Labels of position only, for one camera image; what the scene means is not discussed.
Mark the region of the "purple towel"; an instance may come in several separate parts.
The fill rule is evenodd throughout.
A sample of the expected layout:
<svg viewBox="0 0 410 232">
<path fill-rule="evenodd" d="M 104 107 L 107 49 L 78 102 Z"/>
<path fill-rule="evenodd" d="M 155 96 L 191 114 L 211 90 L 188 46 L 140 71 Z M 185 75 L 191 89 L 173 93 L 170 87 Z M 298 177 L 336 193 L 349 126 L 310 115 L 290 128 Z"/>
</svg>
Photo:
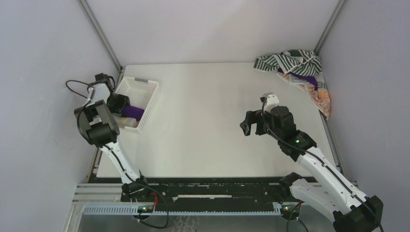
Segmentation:
<svg viewBox="0 0 410 232">
<path fill-rule="evenodd" d="M 126 105 L 121 111 L 123 117 L 134 118 L 136 121 L 140 121 L 144 115 L 145 110 L 132 106 Z"/>
</svg>

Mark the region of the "yellow grey patterned towel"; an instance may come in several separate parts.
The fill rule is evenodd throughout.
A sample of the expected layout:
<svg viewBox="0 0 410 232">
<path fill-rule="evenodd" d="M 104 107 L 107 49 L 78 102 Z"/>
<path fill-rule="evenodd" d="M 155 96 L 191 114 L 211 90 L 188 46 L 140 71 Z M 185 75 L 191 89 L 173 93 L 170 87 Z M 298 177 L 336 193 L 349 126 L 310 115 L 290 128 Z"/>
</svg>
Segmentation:
<svg viewBox="0 0 410 232">
<path fill-rule="evenodd" d="M 138 127 L 138 121 L 135 118 L 121 117 L 121 116 L 116 116 L 116 115 L 114 115 L 113 118 L 116 121 L 116 123 L 121 127 L 131 127 L 131 128 Z"/>
</svg>

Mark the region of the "white plastic basket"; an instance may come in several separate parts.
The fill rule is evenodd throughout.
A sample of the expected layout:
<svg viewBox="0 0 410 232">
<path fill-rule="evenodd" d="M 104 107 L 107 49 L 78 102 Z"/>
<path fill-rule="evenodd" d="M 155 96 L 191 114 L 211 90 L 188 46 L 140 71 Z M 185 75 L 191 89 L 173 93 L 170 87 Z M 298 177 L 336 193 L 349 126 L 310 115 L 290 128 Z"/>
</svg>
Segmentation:
<svg viewBox="0 0 410 232">
<path fill-rule="evenodd" d="M 136 128 L 125 126 L 125 131 L 141 135 L 159 99 L 159 83 L 152 80 L 125 76 L 116 89 L 117 94 L 128 96 L 131 106 L 144 110 Z"/>
</svg>

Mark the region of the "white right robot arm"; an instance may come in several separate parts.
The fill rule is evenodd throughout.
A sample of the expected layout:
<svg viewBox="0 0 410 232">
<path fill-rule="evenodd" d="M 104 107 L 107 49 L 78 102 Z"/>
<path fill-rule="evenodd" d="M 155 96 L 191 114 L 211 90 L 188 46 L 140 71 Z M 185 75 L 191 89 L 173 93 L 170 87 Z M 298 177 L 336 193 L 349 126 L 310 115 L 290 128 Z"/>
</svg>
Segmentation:
<svg viewBox="0 0 410 232">
<path fill-rule="evenodd" d="M 293 115 L 286 106 L 247 111 L 240 123 L 245 136 L 256 124 L 257 135 L 269 135 L 277 140 L 281 151 L 307 170 L 323 191 L 314 190 L 302 176 L 291 173 L 281 179 L 280 197 L 294 198 L 308 203 L 328 218 L 336 232 L 383 231 L 381 224 L 383 202 L 376 195 L 369 197 L 352 184 L 332 165 L 317 143 L 305 132 L 298 130 Z"/>
</svg>

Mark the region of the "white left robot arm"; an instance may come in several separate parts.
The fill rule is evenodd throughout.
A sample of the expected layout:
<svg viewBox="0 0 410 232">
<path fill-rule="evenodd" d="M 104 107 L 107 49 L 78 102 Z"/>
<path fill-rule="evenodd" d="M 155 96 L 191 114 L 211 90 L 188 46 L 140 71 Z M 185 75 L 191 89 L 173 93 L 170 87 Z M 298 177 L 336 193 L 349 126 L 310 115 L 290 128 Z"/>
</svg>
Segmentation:
<svg viewBox="0 0 410 232">
<path fill-rule="evenodd" d="M 127 96 L 115 93 L 112 77 L 99 73 L 95 81 L 87 84 L 88 96 L 83 106 L 74 110 L 80 135 L 96 146 L 111 160 L 123 184 L 142 180 L 141 171 L 134 167 L 120 139 L 120 127 L 114 115 L 130 106 Z"/>
</svg>

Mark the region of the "cream bear print towel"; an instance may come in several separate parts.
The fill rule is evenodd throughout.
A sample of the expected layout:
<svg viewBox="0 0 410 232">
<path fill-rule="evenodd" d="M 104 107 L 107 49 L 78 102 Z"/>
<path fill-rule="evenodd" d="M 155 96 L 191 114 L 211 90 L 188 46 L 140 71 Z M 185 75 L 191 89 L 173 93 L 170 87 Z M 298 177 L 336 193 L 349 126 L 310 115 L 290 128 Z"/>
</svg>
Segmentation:
<svg viewBox="0 0 410 232">
<path fill-rule="evenodd" d="M 288 82 L 289 84 L 298 87 L 302 91 L 306 92 L 310 98 L 310 101 L 324 114 L 326 119 L 330 116 L 331 101 L 330 95 L 327 90 L 323 72 L 319 73 L 315 79 L 317 81 L 317 90 L 315 86 L 308 81 L 302 80 L 291 74 L 277 73 L 277 75 Z"/>
</svg>

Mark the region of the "green white striped towel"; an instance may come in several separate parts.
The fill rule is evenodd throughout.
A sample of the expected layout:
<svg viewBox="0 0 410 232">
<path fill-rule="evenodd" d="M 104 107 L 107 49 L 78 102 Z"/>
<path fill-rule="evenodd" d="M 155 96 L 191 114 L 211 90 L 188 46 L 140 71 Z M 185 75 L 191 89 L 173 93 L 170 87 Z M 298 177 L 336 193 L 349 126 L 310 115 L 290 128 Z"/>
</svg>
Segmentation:
<svg viewBox="0 0 410 232">
<path fill-rule="evenodd" d="M 257 57 L 253 67 L 264 72 L 281 69 L 284 74 L 299 76 L 316 76 L 322 72 L 321 58 L 314 51 L 298 49 Z"/>
</svg>

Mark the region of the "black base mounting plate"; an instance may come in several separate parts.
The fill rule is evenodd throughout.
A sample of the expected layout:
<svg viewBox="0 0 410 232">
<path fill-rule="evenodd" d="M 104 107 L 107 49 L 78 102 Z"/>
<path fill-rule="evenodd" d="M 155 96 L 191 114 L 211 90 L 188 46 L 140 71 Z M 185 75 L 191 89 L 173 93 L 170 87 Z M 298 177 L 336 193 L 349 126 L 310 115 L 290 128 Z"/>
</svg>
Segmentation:
<svg viewBox="0 0 410 232">
<path fill-rule="evenodd" d="M 154 178 L 149 187 L 157 193 L 144 190 L 142 196 L 122 193 L 120 200 L 128 203 L 153 203 L 156 209 L 171 211 L 246 211 L 264 210 L 276 203 L 293 203 L 298 200 L 286 193 L 279 184 L 281 177 L 235 178 Z"/>
</svg>

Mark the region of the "right controller board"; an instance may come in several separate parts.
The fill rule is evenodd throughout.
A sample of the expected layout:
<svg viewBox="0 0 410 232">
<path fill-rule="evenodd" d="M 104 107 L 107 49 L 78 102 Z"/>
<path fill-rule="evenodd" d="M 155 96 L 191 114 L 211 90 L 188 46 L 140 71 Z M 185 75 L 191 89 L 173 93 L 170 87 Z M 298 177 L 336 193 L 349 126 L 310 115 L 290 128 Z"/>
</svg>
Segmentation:
<svg viewBox="0 0 410 232">
<path fill-rule="evenodd" d="M 285 220 L 296 220 L 297 217 L 299 217 L 301 212 L 301 207 L 297 207 L 296 209 L 293 208 L 293 205 L 291 206 L 284 206 L 281 208 L 280 213 L 281 217 Z"/>
</svg>

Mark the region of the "controller board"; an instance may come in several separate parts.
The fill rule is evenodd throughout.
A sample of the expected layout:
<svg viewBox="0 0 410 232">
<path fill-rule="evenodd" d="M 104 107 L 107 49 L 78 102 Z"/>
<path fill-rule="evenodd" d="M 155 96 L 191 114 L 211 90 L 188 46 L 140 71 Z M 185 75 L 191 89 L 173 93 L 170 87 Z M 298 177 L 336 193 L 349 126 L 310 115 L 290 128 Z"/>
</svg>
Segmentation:
<svg viewBox="0 0 410 232">
<path fill-rule="evenodd" d="M 154 207 L 152 206 L 142 206 L 138 208 L 137 213 L 138 214 L 143 214 L 143 213 L 153 213 Z"/>
<path fill-rule="evenodd" d="M 299 217 L 301 212 L 301 207 L 297 207 L 296 209 L 293 208 L 293 205 L 291 206 L 284 206 L 281 208 L 280 213 L 281 217 L 285 220 L 296 220 L 297 217 Z"/>
</svg>

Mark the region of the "left controller board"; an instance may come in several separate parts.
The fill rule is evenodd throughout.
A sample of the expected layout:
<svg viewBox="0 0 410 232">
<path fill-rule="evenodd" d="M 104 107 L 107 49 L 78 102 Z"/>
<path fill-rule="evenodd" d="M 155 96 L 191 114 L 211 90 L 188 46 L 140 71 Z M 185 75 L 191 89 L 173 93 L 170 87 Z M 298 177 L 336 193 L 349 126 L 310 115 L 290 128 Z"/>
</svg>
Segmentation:
<svg viewBox="0 0 410 232">
<path fill-rule="evenodd" d="M 142 206 L 138 208 L 137 213 L 138 214 L 143 214 L 143 213 L 153 213 L 154 207 L 152 206 Z"/>
</svg>

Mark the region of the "aluminium corner post right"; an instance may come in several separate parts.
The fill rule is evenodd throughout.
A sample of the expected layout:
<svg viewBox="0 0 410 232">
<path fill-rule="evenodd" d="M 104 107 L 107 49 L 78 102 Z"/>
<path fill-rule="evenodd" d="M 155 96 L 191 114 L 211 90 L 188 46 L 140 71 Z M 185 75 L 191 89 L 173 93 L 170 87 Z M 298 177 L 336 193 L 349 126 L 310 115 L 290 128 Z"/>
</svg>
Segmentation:
<svg viewBox="0 0 410 232">
<path fill-rule="evenodd" d="M 346 3 L 348 2 L 348 0 L 339 0 L 328 20 L 328 22 L 325 25 L 325 28 L 314 48 L 314 52 L 316 55 L 319 55 L 327 41 L 327 38 L 329 37 L 336 21 L 338 20 L 338 18 L 340 17 Z"/>
</svg>

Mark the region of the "aluminium corner post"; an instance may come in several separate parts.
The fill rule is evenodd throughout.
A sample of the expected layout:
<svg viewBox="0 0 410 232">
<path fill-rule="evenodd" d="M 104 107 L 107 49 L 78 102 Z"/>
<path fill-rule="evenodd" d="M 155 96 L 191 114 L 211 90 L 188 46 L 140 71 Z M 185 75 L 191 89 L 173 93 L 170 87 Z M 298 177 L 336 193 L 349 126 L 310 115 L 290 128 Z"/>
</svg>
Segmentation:
<svg viewBox="0 0 410 232">
<path fill-rule="evenodd" d="M 115 52 L 108 41 L 96 15 L 94 14 L 90 4 L 87 0 L 77 0 L 78 5 L 80 6 L 81 10 L 83 11 L 85 17 L 87 18 L 89 24 L 91 25 L 94 33 L 98 37 L 100 43 L 102 44 L 106 54 L 110 58 L 111 62 L 115 66 L 118 72 L 122 71 L 122 65 L 119 62 L 119 59 L 115 55 Z"/>
<path fill-rule="evenodd" d="M 339 0 L 328 20 L 328 22 L 325 25 L 325 28 L 314 48 L 314 52 L 316 55 L 319 55 L 327 41 L 327 38 L 329 37 L 336 21 L 338 20 L 338 18 L 340 17 L 346 3 L 348 2 L 348 0 Z"/>
</svg>

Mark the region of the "aluminium corner post left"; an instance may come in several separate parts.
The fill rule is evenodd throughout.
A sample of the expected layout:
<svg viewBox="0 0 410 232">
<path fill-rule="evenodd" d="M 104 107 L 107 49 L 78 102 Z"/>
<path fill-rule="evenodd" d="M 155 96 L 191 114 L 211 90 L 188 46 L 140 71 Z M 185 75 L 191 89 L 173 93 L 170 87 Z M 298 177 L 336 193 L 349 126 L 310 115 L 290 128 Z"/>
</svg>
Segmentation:
<svg viewBox="0 0 410 232">
<path fill-rule="evenodd" d="M 89 24 L 91 25 L 94 33 L 98 37 L 100 43 L 102 44 L 106 54 L 110 58 L 111 62 L 115 66 L 118 72 L 122 71 L 122 65 L 119 62 L 119 59 L 115 55 L 115 52 L 108 41 L 96 15 L 94 14 L 90 4 L 87 0 L 77 0 L 78 5 L 80 6 L 81 10 L 83 11 L 85 17 L 87 18 Z"/>
</svg>

